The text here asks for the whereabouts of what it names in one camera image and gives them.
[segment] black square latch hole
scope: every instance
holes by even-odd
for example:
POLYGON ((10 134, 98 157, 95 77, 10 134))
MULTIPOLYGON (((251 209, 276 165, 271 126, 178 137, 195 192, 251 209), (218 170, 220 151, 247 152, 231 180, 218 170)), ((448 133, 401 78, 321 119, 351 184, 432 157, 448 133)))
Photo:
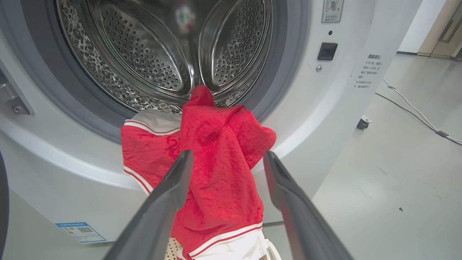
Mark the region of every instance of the black square latch hole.
POLYGON ((337 50, 338 44, 336 43, 322 43, 321 49, 319 50, 318 60, 320 61, 331 61, 334 59, 335 51, 337 50))

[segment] floor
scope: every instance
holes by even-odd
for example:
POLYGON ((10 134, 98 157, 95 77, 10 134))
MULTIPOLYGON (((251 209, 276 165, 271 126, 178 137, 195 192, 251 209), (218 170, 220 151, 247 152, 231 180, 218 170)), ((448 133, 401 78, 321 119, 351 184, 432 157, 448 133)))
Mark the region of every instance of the floor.
MULTIPOLYGON (((437 128, 462 139, 461 63, 397 55, 385 78, 437 128)), ((409 108, 385 84, 377 92, 409 108)), ((355 260, 460 259, 462 146, 379 96, 365 115, 373 122, 355 130, 315 205, 355 260)), ((14 193, 11 205, 4 260, 98 260, 112 245, 76 246, 14 193)), ((282 224, 264 232, 283 260, 292 259, 282 224)))

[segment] metal hinge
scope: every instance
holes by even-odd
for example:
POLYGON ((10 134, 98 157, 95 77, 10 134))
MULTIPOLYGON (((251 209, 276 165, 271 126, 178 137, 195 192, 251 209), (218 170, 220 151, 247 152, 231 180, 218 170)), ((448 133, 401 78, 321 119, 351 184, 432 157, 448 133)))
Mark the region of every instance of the metal hinge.
POLYGON ((9 107, 11 110, 13 110, 15 115, 30 115, 29 109, 1 71, 0 104, 9 107))

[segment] white washing machine front panel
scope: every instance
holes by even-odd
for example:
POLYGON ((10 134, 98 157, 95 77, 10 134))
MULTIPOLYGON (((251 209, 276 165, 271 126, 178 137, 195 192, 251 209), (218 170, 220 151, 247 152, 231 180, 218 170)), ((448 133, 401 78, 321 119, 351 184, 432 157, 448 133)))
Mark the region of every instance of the white washing machine front panel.
MULTIPOLYGON (((420 2, 346 0, 339 23, 322 23, 324 1, 310 3, 301 62, 293 64, 297 71, 289 89, 262 121, 278 135, 272 150, 309 197, 370 102, 420 2), (332 61, 317 60, 323 42, 338 44, 332 61)), ((50 102, 6 37, 0 33, 0 69, 33 111, 19 116, 8 107, 0 111, 0 149, 10 187, 53 223, 87 222, 106 240, 117 239, 145 198, 123 173, 120 144, 50 102)), ((269 199, 262 163, 252 172, 265 204, 264 222, 281 221, 269 199)))

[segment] sticker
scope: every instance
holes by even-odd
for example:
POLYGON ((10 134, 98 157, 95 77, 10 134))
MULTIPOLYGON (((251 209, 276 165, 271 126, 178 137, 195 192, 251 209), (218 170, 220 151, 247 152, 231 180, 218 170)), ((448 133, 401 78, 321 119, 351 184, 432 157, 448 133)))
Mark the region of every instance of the sticker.
POLYGON ((342 17, 343 0, 324 0, 323 23, 338 23, 342 17))
POLYGON ((360 64, 354 88, 365 89, 371 87, 372 82, 377 80, 377 75, 381 72, 383 65, 381 59, 382 55, 367 55, 363 63, 360 64))
POLYGON ((94 229, 92 229, 86 222, 76 223, 55 223, 60 229, 70 235, 79 243, 97 243, 106 242, 94 229))

